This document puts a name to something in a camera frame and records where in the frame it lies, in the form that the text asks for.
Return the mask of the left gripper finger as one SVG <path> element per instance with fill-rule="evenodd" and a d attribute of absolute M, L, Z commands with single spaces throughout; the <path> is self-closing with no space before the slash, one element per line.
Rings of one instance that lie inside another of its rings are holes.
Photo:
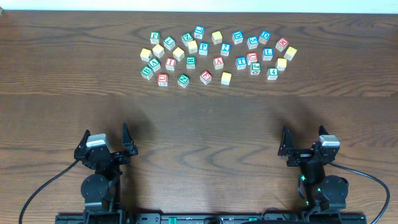
<path fill-rule="evenodd" d="M 123 147 L 128 151 L 134 150 L 134 141 L 129 134 L 129 130 L 126 123 L 123 123 L 123 139 L 122 139 Z"/>
<path fill-rule="evenodd" d="M 86 143 L 88 138 L 91 136 L 90 131 L 87 129 L 82 137 L 82 140 L 79 143 L 79 148 L 84 148 L 86 147 Z"/>

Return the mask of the red I block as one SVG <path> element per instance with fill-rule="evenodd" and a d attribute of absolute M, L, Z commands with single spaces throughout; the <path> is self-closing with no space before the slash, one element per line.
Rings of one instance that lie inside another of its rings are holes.
<path fill-rule="evenodd" d="M 174 71 L 177 60 L 175 58 L 168 57 L 165 61 L 165 67 L 167 70 Z"/>

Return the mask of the red A block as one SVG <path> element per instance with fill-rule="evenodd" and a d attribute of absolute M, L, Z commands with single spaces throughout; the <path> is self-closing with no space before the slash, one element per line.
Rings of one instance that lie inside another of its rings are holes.
<path fill-rule="evenodd" d="M 215 57 L 213 59 L 213 65 L 214 65 L 215 70 L 223 68 L 224 67 L 223 57 Z"/>

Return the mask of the blue 2 block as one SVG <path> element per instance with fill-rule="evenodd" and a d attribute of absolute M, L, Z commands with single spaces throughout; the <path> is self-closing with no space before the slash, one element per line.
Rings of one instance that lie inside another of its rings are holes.
<path fill-rule="evenodd" d="M 226 44 L 226 43 L 221 44 L 220 55 L 227 57 L 229 55 L 230 51 L 231 51 L 230 44 Z"/>

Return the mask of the red u block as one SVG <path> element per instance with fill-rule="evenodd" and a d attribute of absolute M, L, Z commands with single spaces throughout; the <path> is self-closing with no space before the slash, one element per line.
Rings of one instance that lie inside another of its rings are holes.
<path fill-rule="evenodd" d="M 246 57 L 248 65 L 256 63 L 258 61 L 258 56 L 256 52 L 249 52 Z"/>
<path fill-rule="evenodd" d="M 166 73 L 160 73 L 157 81 L 159 86 L 168 86 L 169 76 Z"/>

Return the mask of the green N block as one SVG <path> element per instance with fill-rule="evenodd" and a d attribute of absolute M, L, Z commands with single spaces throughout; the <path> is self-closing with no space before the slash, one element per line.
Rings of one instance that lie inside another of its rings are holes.
<path fill-rule="evenodd" d="M 178 79 L 177 79 L 177 84 L 182 87 L 182 88 L 186 88 L 188 86 L 190 82 L 190 78 L 188 75 L 186 74 L 181 74 Z"/>

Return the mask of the green V block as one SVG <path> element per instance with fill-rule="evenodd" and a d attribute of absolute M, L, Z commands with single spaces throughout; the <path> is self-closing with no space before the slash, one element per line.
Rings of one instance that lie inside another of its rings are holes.
<path fill-rule="evenodd" d="M 157 58 L 150 59 L 148 65 L 153 70 L 153 72 L 156 72 L 161 68 L 160 61 Z"/>

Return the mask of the yellow block far left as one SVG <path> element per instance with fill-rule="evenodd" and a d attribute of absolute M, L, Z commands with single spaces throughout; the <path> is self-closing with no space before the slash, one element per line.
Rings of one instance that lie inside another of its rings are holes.
<path fill-rule="evenodd" d="M 140 52 L 140 58 L 142 61 L 148 62 L 152 58 L 152 51 L 143 48 Z"/>

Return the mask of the blue L block right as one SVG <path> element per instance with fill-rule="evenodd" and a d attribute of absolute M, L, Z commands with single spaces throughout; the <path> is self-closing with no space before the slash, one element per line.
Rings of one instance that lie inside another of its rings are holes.
<path fill-rule="evenodd" d="M 272 48 L 264 48 L 262 51 L 262 59 L 263 61 L 271 61 L 274 56 L 274 49 Z"/>

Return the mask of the yellow O block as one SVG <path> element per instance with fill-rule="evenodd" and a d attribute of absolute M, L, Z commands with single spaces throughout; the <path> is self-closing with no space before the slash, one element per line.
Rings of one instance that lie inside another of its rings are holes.
<path fill-rule="evenodd" d="M 222 85 L 229 85 L 231 81 L 232 74 L 228 72 L 223 72 L 221 76 L 221 84 Z"/>

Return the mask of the blue T block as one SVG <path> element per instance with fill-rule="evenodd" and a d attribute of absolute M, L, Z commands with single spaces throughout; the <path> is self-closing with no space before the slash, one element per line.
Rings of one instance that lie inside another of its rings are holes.
<path fill-rule="evenodd" d="M 236 58 L 236 68 L 238 70 L 243 70 L 247 66 L 247 60 L 246 57 L 237 57 Z"/>

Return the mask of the yellow block upper left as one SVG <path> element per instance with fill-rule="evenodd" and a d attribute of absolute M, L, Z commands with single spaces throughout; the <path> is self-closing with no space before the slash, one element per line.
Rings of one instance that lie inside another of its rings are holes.
<path fill-rule="evenodd" d="M 163 46 L 161 46 L 160 44 L 156 44 L 156 45 L 152 48 L 152 53 L 153 53 L 154 56 L 156 56 L 157 58 L 161 58 L 161 57 L 165 54 L 165 50 L 164 50 Z"/>

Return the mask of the red E block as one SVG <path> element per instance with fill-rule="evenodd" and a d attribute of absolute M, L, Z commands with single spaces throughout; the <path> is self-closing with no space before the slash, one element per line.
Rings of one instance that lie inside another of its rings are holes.
<path fill-rule="evenodd" d="M 208 70 L 205 70 L 200 74 L 200 80 L 203 84 L 207 85 L 212 80 L 212 74 Z"/>

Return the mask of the green R block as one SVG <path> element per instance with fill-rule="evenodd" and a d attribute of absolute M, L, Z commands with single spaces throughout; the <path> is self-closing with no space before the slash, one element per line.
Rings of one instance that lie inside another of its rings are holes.
<path fill-rule="evenodd" d="M 195 69 L 196 68 L 196 58 L 194 56 L 188 56 L 186 58 L 186 67 L 187 67 L 187 69 Z"/>

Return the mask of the blue 5 block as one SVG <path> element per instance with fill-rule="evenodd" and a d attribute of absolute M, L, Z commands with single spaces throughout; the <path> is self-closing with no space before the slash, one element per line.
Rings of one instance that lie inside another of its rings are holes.
<path fill-rule="evenodd" d="M 256 36 L 248 37 L 248 41 L 247 41 L 248 49 L 256 49 L 258 44 L 259 44 L 259 41 Z"/>

